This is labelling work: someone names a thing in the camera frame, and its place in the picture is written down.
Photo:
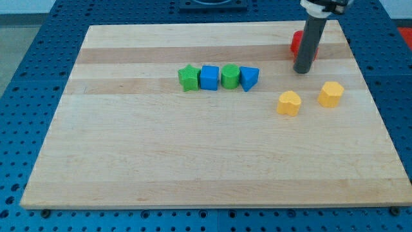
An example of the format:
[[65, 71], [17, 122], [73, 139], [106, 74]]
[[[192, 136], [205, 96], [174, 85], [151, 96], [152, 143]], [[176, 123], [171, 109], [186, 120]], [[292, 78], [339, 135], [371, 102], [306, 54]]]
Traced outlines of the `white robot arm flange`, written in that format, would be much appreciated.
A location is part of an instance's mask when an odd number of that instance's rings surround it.
[[353, 2], [354, 0], [300, 0], [300, 5], [310, 16], [325, 19], [331, 14], [344, 14]]

